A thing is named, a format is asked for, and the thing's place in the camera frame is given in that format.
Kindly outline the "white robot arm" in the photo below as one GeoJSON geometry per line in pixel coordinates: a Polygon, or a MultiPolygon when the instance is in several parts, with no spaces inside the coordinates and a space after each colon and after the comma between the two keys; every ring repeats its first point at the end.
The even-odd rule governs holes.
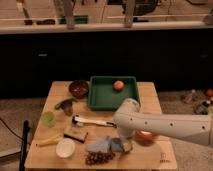
{"type": "Polygon", "coordinates": [[[136,130],[213,148],[213,116],[143,114],[139,103],[127,98],[113,115],[124,151],[133,149],[136,130]]]}

